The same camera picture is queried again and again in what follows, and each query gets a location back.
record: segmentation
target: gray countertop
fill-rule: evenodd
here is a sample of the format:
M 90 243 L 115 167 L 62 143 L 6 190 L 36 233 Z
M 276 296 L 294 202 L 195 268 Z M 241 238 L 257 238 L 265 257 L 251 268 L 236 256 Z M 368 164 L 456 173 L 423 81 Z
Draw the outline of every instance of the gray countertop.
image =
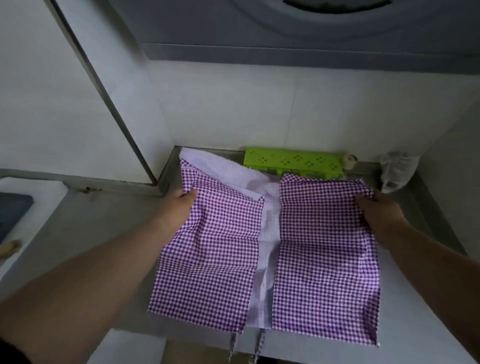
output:
M 370 184 L 374 182 L 368 176 L 363 177 L 367 182 L 370 180 Z M 177 175 L 170 176 L 169 180 L 172 179 L 172 184 L 178 184 Z M 401 204 L 410 223 L 430 233 L 408 188 L 392 196 Z M 0 281 L 0 299 L 61 261 L 140 223 L 152 214 L 159 201 L 158 196 L 125 191 L 84 194 L 70 190 L 27 250 Z M 379 263 L 382 288 L 379 348 L 269 330 L 262 354 L 308 364 L 474 363 L 382 248 L 379 249 Z M 115 327 L 227 349 L 230 335 L 226 332 L 146 312 L 154 273 L 152 269 L 126 305 Z M 252 353 L 257 334 L 257 329 L 245 329 L 239 337 L 237 350 Z

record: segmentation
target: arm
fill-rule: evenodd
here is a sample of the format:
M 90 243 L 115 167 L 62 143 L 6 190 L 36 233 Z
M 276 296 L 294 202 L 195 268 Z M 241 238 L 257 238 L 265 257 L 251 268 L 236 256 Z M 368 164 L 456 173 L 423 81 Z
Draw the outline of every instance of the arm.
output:
M 377 241 L 427 305 L 480 362 L 480 265 L 415 230 L 400 206 L 382 194 L 357 203 Z
M 28 283 L 0 304 L 0 337 L 33 364 L 85 360 L 187 220 L 196 196 L 176 191 L 144 225 Z

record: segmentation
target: fabric piece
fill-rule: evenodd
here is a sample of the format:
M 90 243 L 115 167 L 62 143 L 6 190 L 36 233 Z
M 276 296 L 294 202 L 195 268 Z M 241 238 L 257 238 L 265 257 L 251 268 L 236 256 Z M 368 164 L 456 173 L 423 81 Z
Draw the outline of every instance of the fabric piece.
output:
M 273 288 L 280 248 L 280 179 L 202 150 L 183 148 L 180 158 L 252 199 L 264 197 L 258 235 L 258 262 L 246 326 L 271 328 Z
M 159 259 L 150 312 L 230 332 L 245 327 L 264 199 L 235 191 L 181 160 L 190 217 Z
M 363 181 L 281 180 L 274 329 L 377 344 L 376 243 L 358 194 L 373 196 Z

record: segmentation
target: wall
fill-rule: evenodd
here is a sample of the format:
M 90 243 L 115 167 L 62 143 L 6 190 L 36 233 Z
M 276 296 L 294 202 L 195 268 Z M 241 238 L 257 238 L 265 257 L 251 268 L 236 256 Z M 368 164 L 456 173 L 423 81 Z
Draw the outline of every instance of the wall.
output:
M 150 61 L 175 144 L 423 153 L 472 104 L 480 77 Z
M 0 168 L 150 182 L 43 1 L 0 2 Z
M 480 101 L 425 153 L 420 175 L 467 253 L 480 261 Z
M 148 63 L 108 0 L 57 0 L 142 156 L 160 176 L 173 148 Z

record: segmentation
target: plastic bag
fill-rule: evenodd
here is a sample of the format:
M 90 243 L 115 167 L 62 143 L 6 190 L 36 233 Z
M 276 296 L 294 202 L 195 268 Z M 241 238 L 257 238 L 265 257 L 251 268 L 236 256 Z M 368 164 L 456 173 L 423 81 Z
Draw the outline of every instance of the plastic bag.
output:
M 405 152 L 389 152 L 380 159 L 382 192 L 388 194 L 405 186 L 417 169 L 420 157 Z

